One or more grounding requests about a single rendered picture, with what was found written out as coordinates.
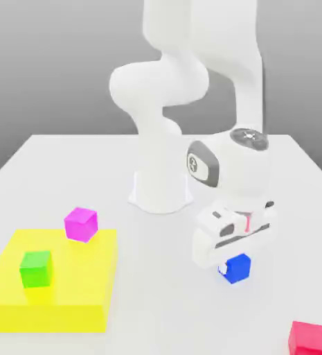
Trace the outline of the small blue cube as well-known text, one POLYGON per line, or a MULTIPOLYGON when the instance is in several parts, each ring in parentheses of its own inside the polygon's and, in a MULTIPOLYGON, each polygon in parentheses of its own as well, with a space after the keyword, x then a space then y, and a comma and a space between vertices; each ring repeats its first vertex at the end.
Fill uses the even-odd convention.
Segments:
POLYGON ((228 259, 227 273, 222 275, 230 284, 237 283, 249 277, 251 259, 244 253, 228 259))

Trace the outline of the small red cube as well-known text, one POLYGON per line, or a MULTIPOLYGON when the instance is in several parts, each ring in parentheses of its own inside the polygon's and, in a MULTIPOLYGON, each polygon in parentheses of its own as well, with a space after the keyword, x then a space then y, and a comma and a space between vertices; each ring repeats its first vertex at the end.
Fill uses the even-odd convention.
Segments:
POLYGON ((322 355, 322 325, 293 321, 289 355, 322 355))

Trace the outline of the small green cube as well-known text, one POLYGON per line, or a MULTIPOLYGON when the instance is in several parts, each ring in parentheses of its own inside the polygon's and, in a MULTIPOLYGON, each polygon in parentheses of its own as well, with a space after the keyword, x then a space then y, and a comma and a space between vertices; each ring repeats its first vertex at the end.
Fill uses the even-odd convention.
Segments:
POLYGON ((51 285, 52 256, 48 250, 25 252, 19 266, 24 288, 39 288, 51 285))

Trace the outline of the large yellow box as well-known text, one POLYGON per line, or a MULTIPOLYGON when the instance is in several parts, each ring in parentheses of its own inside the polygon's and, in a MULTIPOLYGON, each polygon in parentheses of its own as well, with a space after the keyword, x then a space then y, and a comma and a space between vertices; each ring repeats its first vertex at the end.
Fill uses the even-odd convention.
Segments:
POLYGON ((17 230, 0 255, 0 333, 103 333, 118 259, 116 230, 88 243, 64 230, 17 230), (24 288, 25 252, 52 254, 48 287, 24 288))

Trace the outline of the small magenta cube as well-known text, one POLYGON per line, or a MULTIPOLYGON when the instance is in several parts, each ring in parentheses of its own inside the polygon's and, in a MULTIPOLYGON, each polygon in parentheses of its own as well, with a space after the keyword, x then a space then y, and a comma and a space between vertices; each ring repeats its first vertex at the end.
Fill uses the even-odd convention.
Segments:
POLYGON ((91 209, 76 207, 64 218, 68 239, 88 243, 98 231, 98 215, 91 209))

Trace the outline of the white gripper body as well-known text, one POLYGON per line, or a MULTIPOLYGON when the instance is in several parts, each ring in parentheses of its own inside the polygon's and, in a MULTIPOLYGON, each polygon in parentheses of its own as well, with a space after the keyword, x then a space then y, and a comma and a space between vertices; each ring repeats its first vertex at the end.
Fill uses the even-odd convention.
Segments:
POLYGON ((200 268, 219 266, 220 270, 226 270, 229 259, 240 254, 252 257, 270 242, 272 242, 271 223, 250 234, 231 236, 220 242, 198 228, 193 235, 192 259, 200 268))

